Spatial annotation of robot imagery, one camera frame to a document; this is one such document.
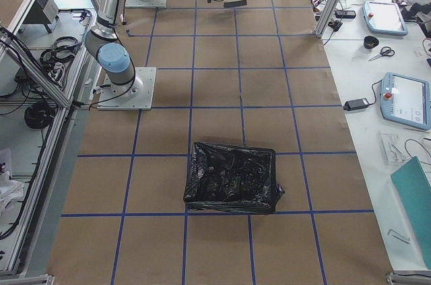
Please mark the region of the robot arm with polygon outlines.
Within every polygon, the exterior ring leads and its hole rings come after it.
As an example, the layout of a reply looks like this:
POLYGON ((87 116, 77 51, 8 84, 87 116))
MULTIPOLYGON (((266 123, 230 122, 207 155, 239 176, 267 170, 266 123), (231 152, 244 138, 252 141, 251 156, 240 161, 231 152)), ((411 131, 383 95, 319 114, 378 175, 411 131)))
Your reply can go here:
POLYGON ((137 74, 133 62, 119 42, 115 29, 126 0, 101 0, 96 23, 85 37, 87 51, 105 70, 114 97, 133 93, 137 89, 137 74))

